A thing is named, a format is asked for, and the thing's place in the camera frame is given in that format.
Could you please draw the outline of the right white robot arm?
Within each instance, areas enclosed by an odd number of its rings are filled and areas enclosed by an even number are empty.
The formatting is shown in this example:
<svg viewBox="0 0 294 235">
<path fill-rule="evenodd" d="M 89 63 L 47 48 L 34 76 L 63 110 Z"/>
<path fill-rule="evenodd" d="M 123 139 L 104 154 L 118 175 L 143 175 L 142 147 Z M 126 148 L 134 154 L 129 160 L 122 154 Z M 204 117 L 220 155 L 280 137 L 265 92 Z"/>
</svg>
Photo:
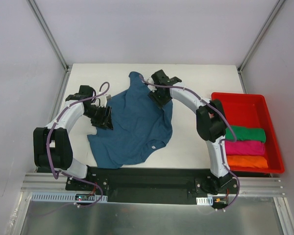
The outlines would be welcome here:
<svg viewBox="0 0 294 235">
<path fill-rule="evenodd" d="M 210 158 L 210 178 L 200 183 L 202 191 L 217 195 L 228 188 L 233 174 L 228 165 L 225 139 L 226 130 L 234 131 L 228 123 L 222 103 L 217 99 L 205 99 L 187 88 L 178 77 L 169 78 L 163 70 L 151 76 L 152 82 L 142 79 L 151 86 L 148 96 L 159 108 L 175 99 L 188 107 L 196 116 L 196 130 L 206 142 Z"/>
</svg>

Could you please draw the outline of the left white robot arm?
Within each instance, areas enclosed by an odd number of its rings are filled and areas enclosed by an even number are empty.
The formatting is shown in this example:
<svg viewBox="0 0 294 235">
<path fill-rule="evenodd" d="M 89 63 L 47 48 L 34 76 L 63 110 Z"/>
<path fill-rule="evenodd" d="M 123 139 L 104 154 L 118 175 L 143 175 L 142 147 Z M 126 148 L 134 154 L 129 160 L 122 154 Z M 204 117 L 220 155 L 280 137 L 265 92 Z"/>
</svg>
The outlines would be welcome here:
<svg viewBox="0 0 294 235">
<path fill-rule="evenodd" d="M 90 190 L 94 179 L 88 175 L 89 167 L 74 157 L 69 133 L 82 116 L 95 128 L 113 130 L 112 108 L 107 104 L 110 84 L 104 82 L 102 87 L 106 89 L 96 92 L 91 86 L 81 85 L 77 93 L 67 96 L 62 110 L 49 124 L 33 131 L 35 165 L 49 168 L 54 178 L 61 173 L 77 178 L 82 190 Z"/>
</svg>

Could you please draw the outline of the blue t shirt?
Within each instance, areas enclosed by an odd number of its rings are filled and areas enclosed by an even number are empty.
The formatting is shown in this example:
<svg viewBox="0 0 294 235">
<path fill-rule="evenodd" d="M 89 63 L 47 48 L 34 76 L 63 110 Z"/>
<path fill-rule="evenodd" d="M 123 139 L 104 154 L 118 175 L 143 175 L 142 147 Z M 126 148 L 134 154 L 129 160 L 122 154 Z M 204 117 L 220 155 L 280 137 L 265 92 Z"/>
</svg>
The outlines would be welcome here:
<svg viewBox="0 0 294 235">
<path fill-rule="evenodd" d="M 129 88 L 108 101 L 113 129 L 98 129 L 95 135 L 87 136 L 99 168 L 141 164 L 166 147 L 172 137 L 173 102 L 157 107 L 141 78 L 140 73 L 131 72 Z"/>
</svg>

